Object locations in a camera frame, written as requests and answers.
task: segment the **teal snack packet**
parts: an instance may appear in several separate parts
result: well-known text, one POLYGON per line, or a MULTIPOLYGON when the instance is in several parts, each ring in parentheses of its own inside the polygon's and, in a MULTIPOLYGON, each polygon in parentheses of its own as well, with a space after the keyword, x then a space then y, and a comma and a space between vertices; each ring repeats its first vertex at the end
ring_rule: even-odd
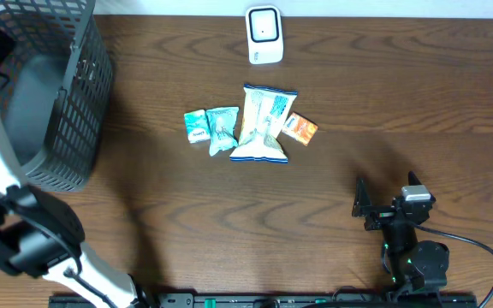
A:
POLYGON ((220 107, 206 111, 211 128, 211 147, 209 154, 226 151, 237 146, 233 135, 239 107, 220 107))
POLYGON ((209 123, 206 121, 204 110, 197 110, 184 114, 187 139, 189 143, 205 141, 211 138, 209 123))

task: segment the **white snack bag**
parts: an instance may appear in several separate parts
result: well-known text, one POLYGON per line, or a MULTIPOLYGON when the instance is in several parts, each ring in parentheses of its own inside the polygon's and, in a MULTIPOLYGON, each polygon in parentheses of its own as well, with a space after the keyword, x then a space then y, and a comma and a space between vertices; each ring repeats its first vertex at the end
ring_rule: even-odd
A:
POLYGON ((245 109, 239 146, 229 159, 233 162, 288 163, 276 138, 298 92, 250 85, 245 85, 244 89, 245 109))

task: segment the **snack bag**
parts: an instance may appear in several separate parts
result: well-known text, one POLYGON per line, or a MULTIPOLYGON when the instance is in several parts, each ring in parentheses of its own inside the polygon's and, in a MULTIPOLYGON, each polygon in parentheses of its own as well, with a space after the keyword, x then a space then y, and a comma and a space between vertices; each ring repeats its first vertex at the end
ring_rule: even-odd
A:
POLYGON ((282 132, 294 138, 296 141, 307 146, 313 138, 313 134, 317 132, 318 126, 311 123, 305 117, 293 112, 288 120, 284 123, 282 132))
POLYGON ((197 110, 184 114, 187 139, 189 143, 205 141, 211 138, 209 123, 206 121, 204 110, 197 110))
POLYGON ((211 128, 211 147, 209 154, 214 156, 218 151, 226 151, 237 146, 233 135, 239 107, 221 107, 206 111, 211 128))
POLYGON ((288 163, 276 138, 298 92, 267 86, 245 85, 245 114, 239 145, 229 159, 234 162, 288 163))

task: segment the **wood grain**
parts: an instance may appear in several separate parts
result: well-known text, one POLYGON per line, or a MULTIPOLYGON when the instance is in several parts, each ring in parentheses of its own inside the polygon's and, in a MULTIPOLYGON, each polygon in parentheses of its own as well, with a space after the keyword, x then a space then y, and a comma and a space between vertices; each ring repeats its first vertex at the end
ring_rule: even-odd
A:
MULTIPOLYGON (((388 203, 410 169, 437 197, 427 226, 493 247, 493 21, 286 18, 284 60, 268 66, 248 63, 242 18, 96 21, 116 82, 90 183, 58 196, 139 281, 201 293, 389 284, 382 235, 351 217, 354 182, 388 203), (188 144, 183 113, 242 108, 245 82, 297 90, 293 110, 319 125, 307 147, 279 137, 289 165, 188 144)), ((447 290, 482 300, 490 254, 419 238, 450 248, 447 290)), ((65 291, 0 273, 0 306, 65 291)))

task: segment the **white device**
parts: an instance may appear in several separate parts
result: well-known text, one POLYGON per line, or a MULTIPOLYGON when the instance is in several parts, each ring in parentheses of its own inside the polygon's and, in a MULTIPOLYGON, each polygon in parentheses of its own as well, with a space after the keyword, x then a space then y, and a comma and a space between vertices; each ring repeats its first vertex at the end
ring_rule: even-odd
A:
POLYGON ((246 12, 245 19, 250 63, 281 61, 284 45, 279 9, 273 5, 252 7, 246 12))

